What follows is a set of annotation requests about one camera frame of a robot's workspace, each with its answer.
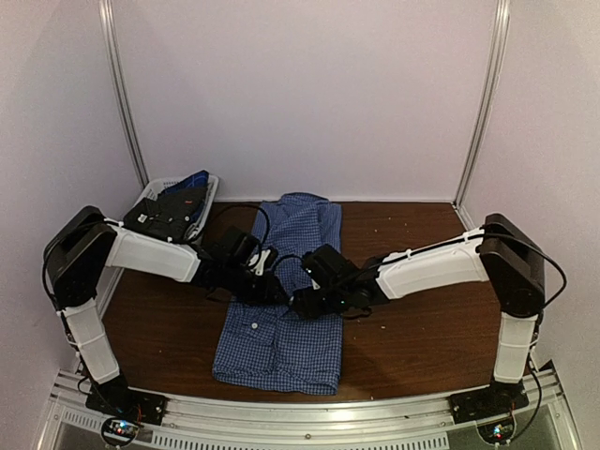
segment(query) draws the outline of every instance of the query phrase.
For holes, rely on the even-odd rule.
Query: white panel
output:
[[[219,198],[450,200],[496,2],[126,0],[114,16],[151,177]]]
[[[566,270],[538,353],[553,357],[584,448],[600,441],[600,3],[511,6],[499,90],[466,207],[502,211]],[[549,268],[548,290],[558,285]]]
[[[85,204],[139,194],[97,0],[6,0],[0,13],[0,447],[31,447],[74,352],[41,289],[44,246]]]

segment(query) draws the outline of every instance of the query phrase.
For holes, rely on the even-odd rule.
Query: blue checkered shirt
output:
[[[341,206],[310,194],[287,194],[261,207],[271,221],[265,246],[279,257],[303,256],[329,244],[340,250]],[[257,215],[252,233],[263,236]],[[283,261],[277,275],[288,295],[311,286],[296,259]],[[303,321],[288,307],[249,307],[232,302],[218,342],[213,376],[222,382],[269,391],[334,395],[341,370],[342,318]]]

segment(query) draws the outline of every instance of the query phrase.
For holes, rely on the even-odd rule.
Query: robotic arm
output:
[[[98,316],[96,286],[103,268],[124,267],[204,288],[224,288],[251,305],[289,305],[313,319],[350,308],[383,305],[435,287],[490,281],[502,310],[496,366],[489,386],[451,397],[456,423],[527,406],[522,376],[545,305],[544,260],[537,246],[502,215],[461,236],[369,260],[363,268],[330,246],[303,257],[315,287],[289,299],[268,267],[274,248],[252,257],[259,241],[230,228],[210,246],[173,244],[128,230],[86,206],[44,252],[54,307],[92,383],[86,405],[160,424],[165,397],[128,388]]]

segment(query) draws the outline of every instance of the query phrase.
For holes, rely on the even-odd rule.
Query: wooden tabletop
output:
[[[216,204],[215,214],[226,203]],[[342,252],[359,266],[370,256],[418,248],[464,230],[446,203],[343,203]],[[235,224],[251,228],[256,211],[233,209],[205,239]],[[127,271],[104,323],[134,387],[170,394],[252,401],[346,401],[397,398],[488,383],[496,356],[500,307],[488,283],[418,292],[344,323],[336,396],[308,396],[235,386],[211,368],[227,304],[206,291]],[[218,298],[228,297],[222,292]]]

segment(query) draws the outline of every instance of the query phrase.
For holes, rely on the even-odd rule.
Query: plastic laundry basket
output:
[[[140,198],[136,201],[136,204],[144,198],[156,200],[158,198],[158,194],[164,189],[170,188],[171,186],[174,186],[185,179],[185,176],[178,176],[172,178],[157,178],[156,180],[152,180],[150,183],[148,183],[148,186],[145,187],[142,194],[140,195]],[[198,220],[189,225],[189,228],[186,231],[186,239],[194,239],[196,236],[198,236],[198,233],[204,227],[206,219],[208,218],[208,213],[210,212],[210,208],[213,205],[213,201],[215,200],[217,188],[218,177],[209,174],[208,185],[206,189],[206,199],[204,200],[204,209],[202,210],[200,217],[198,217]]]

